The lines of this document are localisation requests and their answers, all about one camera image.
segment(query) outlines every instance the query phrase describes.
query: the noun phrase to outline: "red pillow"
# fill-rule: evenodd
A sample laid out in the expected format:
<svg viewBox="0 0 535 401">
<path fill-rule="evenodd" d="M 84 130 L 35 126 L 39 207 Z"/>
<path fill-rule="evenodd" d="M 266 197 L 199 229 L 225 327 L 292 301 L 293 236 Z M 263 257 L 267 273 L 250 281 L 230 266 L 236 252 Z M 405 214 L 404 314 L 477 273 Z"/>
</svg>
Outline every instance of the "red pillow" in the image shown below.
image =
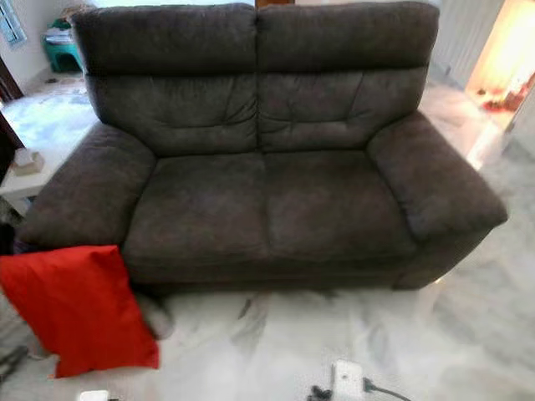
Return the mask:
<svg viewBox="0 0 535 401">
<path fill-rule="evenodd" d="M 0 283 L 43 346 L 59 355 L 56 378 L 122 366 L 158 368 L 158 345 L 117 246 L 2 256 Z"/>
</svg>

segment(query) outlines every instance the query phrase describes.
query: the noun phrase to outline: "white device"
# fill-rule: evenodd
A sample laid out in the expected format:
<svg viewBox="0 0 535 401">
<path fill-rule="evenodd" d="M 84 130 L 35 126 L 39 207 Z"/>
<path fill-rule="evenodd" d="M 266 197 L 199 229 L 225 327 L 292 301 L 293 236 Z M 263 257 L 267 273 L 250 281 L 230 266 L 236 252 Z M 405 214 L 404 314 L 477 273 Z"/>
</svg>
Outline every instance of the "white device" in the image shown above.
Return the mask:
<svg viewBox="0 0 535 401">
<path fill-rule="evenodd" d="M 339 359 L 333 364 L 331 401 L 363 401 L 364 377 L 360 365 Z"/>
<path fill-rule="evenodd" d="M 110 393 L 106 390 L 84 391 L 78 397 L 78 401 L 108 401 Z"/>
</svg>

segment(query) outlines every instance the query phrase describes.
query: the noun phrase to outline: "sofa backrest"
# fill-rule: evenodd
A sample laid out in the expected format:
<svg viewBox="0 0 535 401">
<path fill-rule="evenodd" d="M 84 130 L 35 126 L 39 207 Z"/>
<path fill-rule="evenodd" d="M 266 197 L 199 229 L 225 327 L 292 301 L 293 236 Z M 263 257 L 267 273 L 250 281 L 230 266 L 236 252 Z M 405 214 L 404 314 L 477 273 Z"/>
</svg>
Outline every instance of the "sofa backrest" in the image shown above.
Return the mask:
<svg viewBox="0 0 535 401">
<path fill-rule="evenodd" d="M 359 149 L 416 110 L 438 15 L 418 2 L 261 8 L 262 149 Z"/>
<path fill-rule="evenodd" d="M 418 2 L 104 8 L 74 16 L 89 97 L 157 156 L 360 149 L 414 111 L 438 9 Z"/>
<path fill-rule="evenodd" d="M 257 147 L 254 8 L 103 8 L 74 16 L 94 109 L 157 156 Z"/>
</svg>

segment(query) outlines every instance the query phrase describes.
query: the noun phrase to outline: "white table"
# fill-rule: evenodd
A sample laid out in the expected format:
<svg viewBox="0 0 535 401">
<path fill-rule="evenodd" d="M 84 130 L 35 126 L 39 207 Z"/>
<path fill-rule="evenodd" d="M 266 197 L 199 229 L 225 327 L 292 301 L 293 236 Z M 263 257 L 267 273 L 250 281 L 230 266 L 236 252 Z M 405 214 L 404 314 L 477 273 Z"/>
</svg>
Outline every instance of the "white table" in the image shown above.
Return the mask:
<svg viewBox="0 0 535 401">
<path fill-rule="evenodd" d="M 32 148 L 31 151 L 38 151 L 44 158 L 43 169 L 35 174 L 16 176 L 10 168 L 0 185 L 0 196 L 21 216 L 24 216 L 31 205 L 28 198 L 36 196 L 41 191 L 76 145 L 77 143 L 59 146 L 58 149 Z"/>
</svg>

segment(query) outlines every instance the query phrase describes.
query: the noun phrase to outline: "white marble floor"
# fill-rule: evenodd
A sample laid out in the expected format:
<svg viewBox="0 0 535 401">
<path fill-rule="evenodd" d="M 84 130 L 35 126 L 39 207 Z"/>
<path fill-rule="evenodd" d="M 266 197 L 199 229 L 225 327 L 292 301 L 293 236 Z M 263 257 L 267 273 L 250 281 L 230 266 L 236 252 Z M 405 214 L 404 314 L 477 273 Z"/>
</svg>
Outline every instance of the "white marble floor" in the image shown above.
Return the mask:
<svg viewBox="0 0 535 401">
<path fill-rule="evenodd" d="M 58 82 L 6 104 L 2 114 L 30 149 L 71 150 L 97 121 L 81 73 L 54 74 Z"/>
<path fill-rule="evenodd" d="M 427 91 L 422 109 L 468 157 L 485 116 L 464 113 L 471 106 L 460 96 L 462 105 L 445 95 L 440 106 L 439 93 L 458 93 L 436 81 Z M 488 149 L 502 146 L 492 137 Z M 510 219 L 424 290 L 175 295 L 166 303 L 176 331 L 160 344 L 160 370 L 54 380 L 53 358 L 28 360 L 0 387 L 0 399 L 73 401 L 80 391 L 107 388 L 123 401 L 298 401 L 309 386 L 328 386 L 330 364 L 347 358 L 415 401 L 534 400 L 535 157 L 511 140 L 481 173 Z"/>
</svg>

